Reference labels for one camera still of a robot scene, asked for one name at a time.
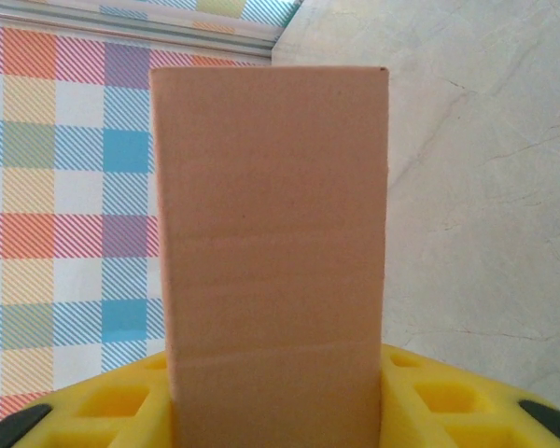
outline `white marble surface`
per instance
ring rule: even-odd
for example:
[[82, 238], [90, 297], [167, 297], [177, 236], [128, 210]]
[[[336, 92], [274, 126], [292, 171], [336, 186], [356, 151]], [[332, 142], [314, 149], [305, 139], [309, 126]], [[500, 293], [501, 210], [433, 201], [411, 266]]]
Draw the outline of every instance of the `white marble surface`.
[[385, 342], [560, 406], [560, 0], [306, 0], [273, 63], [391, 70]]

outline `yellow foam holder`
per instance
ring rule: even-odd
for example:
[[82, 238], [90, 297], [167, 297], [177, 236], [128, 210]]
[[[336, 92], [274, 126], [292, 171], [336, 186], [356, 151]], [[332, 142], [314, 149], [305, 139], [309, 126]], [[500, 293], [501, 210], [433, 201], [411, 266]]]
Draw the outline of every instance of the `yellow foam holder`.
[[[560, 448], [560, 411], [546, 400], [390, 345], [382, 359], [380, 448]], [[160, 353], [7, 417], [0, 448], [168, 448], [171, 414]]]

